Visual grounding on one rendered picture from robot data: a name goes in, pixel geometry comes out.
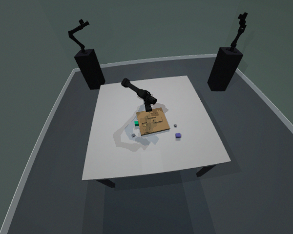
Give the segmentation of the tan puzzle board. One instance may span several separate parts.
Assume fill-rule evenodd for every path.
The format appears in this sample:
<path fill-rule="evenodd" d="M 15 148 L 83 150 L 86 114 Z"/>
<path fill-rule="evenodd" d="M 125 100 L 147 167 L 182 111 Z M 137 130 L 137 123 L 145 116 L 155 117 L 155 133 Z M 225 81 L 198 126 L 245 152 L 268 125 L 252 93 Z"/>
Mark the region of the tan puzzle board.
<path fill-rule="evenodd" d="M 151 112 L 137 112 L 141 136 L 170 130 L 162 108 L 152 109 Z M 144 126 L 146 124 L 146 126 Z"/>

